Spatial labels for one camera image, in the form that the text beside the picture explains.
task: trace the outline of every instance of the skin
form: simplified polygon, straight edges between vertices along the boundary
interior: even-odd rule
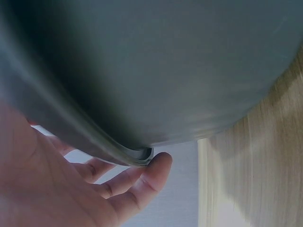
[[[93,184],[115,166],[68,162],[73,148],[1,100],[0,147],[0,226],[10,227],[118,227],[160,192],[172,163],[160,153],[147,167]]]

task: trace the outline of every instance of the light wood panel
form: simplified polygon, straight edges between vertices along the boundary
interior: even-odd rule
[[[302,73],[303,48],[246,117],[198,142],[200,226],[303,226]]]

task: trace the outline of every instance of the gray curved surface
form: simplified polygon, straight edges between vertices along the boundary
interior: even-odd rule
[[[55,79],[129,148],[231,126],[292,61],[303,1],[12,1]]]

